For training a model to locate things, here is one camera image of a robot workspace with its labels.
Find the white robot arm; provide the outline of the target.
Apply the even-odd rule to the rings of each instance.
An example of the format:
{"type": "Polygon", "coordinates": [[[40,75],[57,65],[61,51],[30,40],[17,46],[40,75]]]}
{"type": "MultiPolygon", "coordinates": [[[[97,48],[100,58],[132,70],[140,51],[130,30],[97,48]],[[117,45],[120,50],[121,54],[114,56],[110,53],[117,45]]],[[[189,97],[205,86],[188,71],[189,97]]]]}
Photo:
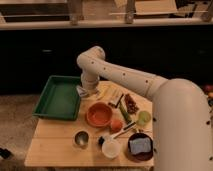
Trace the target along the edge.
{"type": "Polygon", "coordinates": [[[89,92],[103,77],[152,102],[154,171],[213,171],[210,106],[199,86],[109,63],[99,46],[79,54],[77,65],[89,92]]]}

